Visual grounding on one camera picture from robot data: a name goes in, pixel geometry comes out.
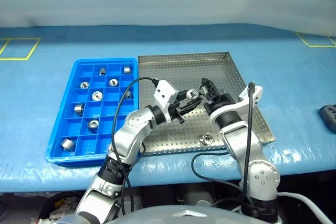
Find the metal bearing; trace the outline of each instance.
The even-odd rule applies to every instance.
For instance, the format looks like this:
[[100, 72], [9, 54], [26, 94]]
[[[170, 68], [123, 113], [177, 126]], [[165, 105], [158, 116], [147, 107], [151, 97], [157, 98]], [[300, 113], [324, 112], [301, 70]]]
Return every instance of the metal bearing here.
[[81, 88], [81, 89], [87, 89], [87, 88], [89, 88], [89, 82], [87, 82], [87, 81], [84, 81], [84, 82], [82, 82], [80, 85], [79, 85], [79, 87]]
[[84, 111], [84, 104], [77, 104], [74, 108], [74, 112], [77, 115], [83, 115], [83, 111]]
[[61, 143], [61, 146], [65, 151], [71, 151], [73, 147], [75, 146], [75, 143], [71, 139], [64, 139], [63, 142]]
[[91, 120], [90, 122], [88, 122], [88, 128], [94, 132], [97, 131], [98, 126], [99, 126], [98, 120]]
[[198, 91], [196, 89], [189, 89], [187, 91], [187, 93], [185, 94], [185, 96], [189, 99], [189, 100], [195, 100], [197, 99], [200, 95], [198, 93]]
[[99, 69], [99, 75], [104, 76], [106, 74], [106, 68]]
[[200, 139], [200, 143], [203, 145], [210, 145], [214, 142], [214, 136], [211, 133], [205, 133]]
[[109, 81], [109, 85], [110, 85], [111, 87], [118, 86], [118, 80], [117, 80], [117, 79], [111, 79], [111, 80]]
[[103, 93], [100, 92], [100, 91], [96, 91], [92, 94], [92, 99], [95, 101], [95, 102], [99, 102], [103, 99]]

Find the blue plastic tray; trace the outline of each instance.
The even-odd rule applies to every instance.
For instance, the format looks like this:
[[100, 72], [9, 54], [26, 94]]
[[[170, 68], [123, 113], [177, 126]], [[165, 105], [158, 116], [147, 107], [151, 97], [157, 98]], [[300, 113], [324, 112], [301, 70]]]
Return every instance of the blue plastic tray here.
[[[130, 66], [131, 73], [124, 73], [124, 66]], [[105, 68], [106, 75], [99, 76], [99, 69]], [[85, 59], [73, 65], [67, 87], [57, 114], [54, 129], [46, 151], [47, 161], [64, 166], [100, 164], [111, 143], [114, 113], [126, 87], [138, 78], [138, 63], [133, 58]], [[109, 80], [117, 79], [117, 87], [110, 87]], [[80, 84], [89, 82], [89, 88], [81, 89]], [[100, 91], [102, 101], [93, 101], [92, 93]], [[139, 108], [139, 88], [131, 88], [132, 99], [124, 100], [117, 117], [119, 129], [131, 111]], [[84, 104], [82, 116], [74, 112], [77, 104]], [[97, 132], [88, 128], [92, 119], [99, 120]], [[72, 151], [65, 151], [62, 141], [71, 139], [75, 143]]]

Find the stainless steel tray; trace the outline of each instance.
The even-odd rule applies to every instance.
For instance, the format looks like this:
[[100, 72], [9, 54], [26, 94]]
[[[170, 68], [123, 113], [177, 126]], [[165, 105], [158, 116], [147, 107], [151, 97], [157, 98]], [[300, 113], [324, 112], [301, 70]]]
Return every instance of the stainless steel tray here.
[[[139, 56], [139, 77], [145, 76], [167, 80], [178, 90], [198, 89], [201, 79], [208, 78], [219, 90], [230, 93], [236, 102], [246, 86], [228, 52]], [[152, 83], [141, 81], [139, 88], [140, 108], [153, 104]], [[209, 123], [209, 117], [202, 104], [183, 116], [184, 124], [175, 120], [169, 125], [159, 125], [144, 141], [146, 154], [223, 149], [219, 129]], [[263, 144], [275, 141], [257, 107], [253, 114], [253, 131]], [[204, 133], [213, 135], [214, 141], [211, 145], [203, 146], [199, 142]]]

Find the metal cylinder part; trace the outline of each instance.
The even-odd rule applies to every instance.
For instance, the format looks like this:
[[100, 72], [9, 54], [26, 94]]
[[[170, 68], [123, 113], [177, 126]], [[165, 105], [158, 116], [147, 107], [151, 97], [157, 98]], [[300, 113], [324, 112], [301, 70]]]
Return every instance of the metal cylinder part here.
[[61, 143], [61, 146], [65, 151], [71, 151], [75, 146], [75, 143], [71, 139], [65, 138]]
[[87, 89], [87, 88], [89, 88], [89, 82], [87, 82], [87, 81], [84, 81], [84, 82], [82, 82], [80, 85], [79, 85], [79, 87], [81, 88], [81, 89]]
[[132, 70], [130, 68], [130, 66], [124, 66], [124, 73], [131, 73]]
[[100, 91], [96, 91], [92, 94], [92, 99], [95, 102], [101, 101], [103, 99], [103, 93]]
[[74, 112], [77, 114], [77, 115], [83, 115], [83, 112], [84, 112], [84, 104], [77, 104], [74, 108]]
[[88, 128], [92, 131], [96, 131], [98, 129], [99, 121], [94, 119], [88, 122]]
[[198, 98], [199, 93], [196, 89], [189, 89], [187, 91], [187, 93], [185, 94], [185, 96], [189, 99], [189, 100], [195, 100]]
[[207, 94], [207, 92], [208, 92], [208, 91], [206, 90], [206, 87], [202, 86], [202, 84], [199, 85], [199, 87], [198, 87], [198, 91], [199, 91], [200, 94]]
[[117, 79], [111, 79], [111, 80], [109, 81], [109, 85], [110, 85], [111, 87], [118, 86], [118, 80], [117, 80]]
[[106, 74], [106, 68], [99, 69], [99, 75], [104, 76]]
[[205, 133], [202, 135], [200, 139], [200, 143], [203, 145], [209, 145], [214, 142], [214, 136], [211, 133]]
[[131, 91], [126, 92], [125, 99], [132, 99], [132, 92]]

